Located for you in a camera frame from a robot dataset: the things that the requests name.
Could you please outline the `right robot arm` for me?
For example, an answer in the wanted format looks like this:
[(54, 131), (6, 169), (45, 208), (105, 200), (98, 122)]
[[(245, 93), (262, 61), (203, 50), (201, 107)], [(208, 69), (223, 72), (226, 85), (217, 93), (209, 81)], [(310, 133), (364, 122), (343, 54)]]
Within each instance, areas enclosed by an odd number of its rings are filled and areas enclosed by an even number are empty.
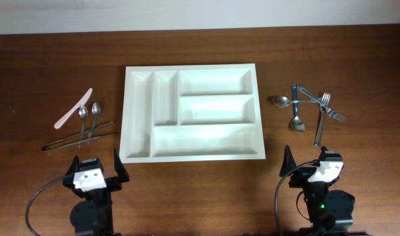
[(301, 189), (307, 206), (309, 227), (299, 229), (299, 235), (347, 235), (353, 224), (355, 197), (342, 190), (329, 188), (339, 180), (344, 167), (337, 151), (321, 147), (319, 158), (297, 165), (289, 146), (285, 146), (283, 164), (275, 196), (281, 184), (290, 178), (289, 187)]

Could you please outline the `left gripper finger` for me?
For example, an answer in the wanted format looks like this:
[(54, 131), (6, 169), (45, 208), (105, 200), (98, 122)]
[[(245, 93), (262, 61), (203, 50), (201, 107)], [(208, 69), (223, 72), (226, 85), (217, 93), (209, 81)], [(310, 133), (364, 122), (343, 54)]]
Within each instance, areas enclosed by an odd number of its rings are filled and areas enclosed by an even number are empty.
[(68, 169), (68, 171), (66, 172), (66, 176), (73, 176), (76, 172), (79, 172), (79, 157), (76, 155), (73, 158), (73, 161)]
[(113, 160), (114, 160), (114, 170), (117, 173), (117, 176), (115, 176), (114, 182), (116, 183), (124, 183), (124, 182), (129, 182), (130, 181), (130, 177), (129, 174), (126, 170), (126, 168), (124, 167), (123, 163), (121, 162), (121, 159), (119, 157), (118, 151), (115, 148), (113, 151)]

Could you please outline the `steel spoon sideways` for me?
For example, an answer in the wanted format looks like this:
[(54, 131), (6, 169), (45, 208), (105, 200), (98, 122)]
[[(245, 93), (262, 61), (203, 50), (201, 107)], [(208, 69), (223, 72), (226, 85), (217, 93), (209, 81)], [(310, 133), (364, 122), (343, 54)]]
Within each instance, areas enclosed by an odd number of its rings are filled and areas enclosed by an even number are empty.
[(280, 108), (286, 108), (289, 107), (291, 104), (297, 103), (315, 103), (314, 100), (289, 100), (285, 96), (274, 96), (271, 100), (276, 106)]

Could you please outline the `steel spoon blue-tinted handle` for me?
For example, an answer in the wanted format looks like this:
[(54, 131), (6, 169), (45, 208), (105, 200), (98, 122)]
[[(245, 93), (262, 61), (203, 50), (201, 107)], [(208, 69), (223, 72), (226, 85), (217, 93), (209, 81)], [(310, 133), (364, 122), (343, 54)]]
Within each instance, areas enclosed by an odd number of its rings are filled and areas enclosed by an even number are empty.
[[(292, 84), (290, 87), (291, 87), (291, 91), (292, 91), (292, 99), (297, 100), (298, 94), (297, 94), (296, 84)], [(303, 133), (305, 133), (306, 129), (305, 129), (305, 125), (303, 124), (302, 120), (298, 116), (299, 109), (298, 109), (297, 103), (293, 103), (293, 111), (294, 111), (294, 118), (290, 122), (291, 128), (295, 132), (297, 132), (299, 134), (303, 134)]]

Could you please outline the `steel fork angled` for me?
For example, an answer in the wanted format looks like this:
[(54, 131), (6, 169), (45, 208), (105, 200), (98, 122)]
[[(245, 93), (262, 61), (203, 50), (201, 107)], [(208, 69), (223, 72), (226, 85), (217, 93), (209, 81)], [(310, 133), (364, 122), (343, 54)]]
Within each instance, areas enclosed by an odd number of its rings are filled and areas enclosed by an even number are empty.
[(297, 89), (301, 92), (303, 92), (306, 96), (310, 97), (313, 101), (317, 102), (319, 105), (321, 105), (325, 111), (327, 112), (327, 115), (330, 116), (331, 118), (341, 121), (341, 122), (346, 122), (347, 118), (341, 114), (339, 114), (337, 111), (331, 109), (326, 105), (326, 103), (320, 101), (316, 96), (314, 96), (310, 91), (308, 91), (306, 88), (304, 88), (302, 85), (297, 85)]

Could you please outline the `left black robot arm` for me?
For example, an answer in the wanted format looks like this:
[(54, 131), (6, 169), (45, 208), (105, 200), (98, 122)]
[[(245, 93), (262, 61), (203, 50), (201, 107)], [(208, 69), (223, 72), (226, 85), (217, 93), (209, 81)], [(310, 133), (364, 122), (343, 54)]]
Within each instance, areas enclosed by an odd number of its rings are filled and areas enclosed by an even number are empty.
[(117, 150), (113, 151), (116, 176), (106, 178), (99, 158), (80, 161), (73, 158), (66, 172), (63, 186), (82, 199), (71, 210), (70, 223), (76, 235), (116, 235), (113, 229), (113, 201), (111, 194), (122, 190), (130, 180)]

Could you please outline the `steel fork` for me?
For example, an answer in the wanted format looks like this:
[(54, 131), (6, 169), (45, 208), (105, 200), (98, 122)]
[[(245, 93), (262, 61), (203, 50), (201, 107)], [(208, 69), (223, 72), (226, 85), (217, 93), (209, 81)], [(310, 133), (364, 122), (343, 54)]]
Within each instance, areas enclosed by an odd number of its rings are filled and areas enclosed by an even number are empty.
[[(324, 93), (321, 99), (321, 102), (324, 105), (328, 105), (330, 102), (330, 94), (329, 93)], [(322, 138), (322, 132), (323, 132), (323, 121), (324, 121), (324, 116), (326, 114), (325, 108), (320, 105), (319, 106), (319, 111), (320, 111), (320, 116), (319, 116), (319, 124), (317, 127), (317, 132), (315, 135), (315, 141), (314, 141), (314, 146), (319, 148), (321, 146), (321, 138)]]

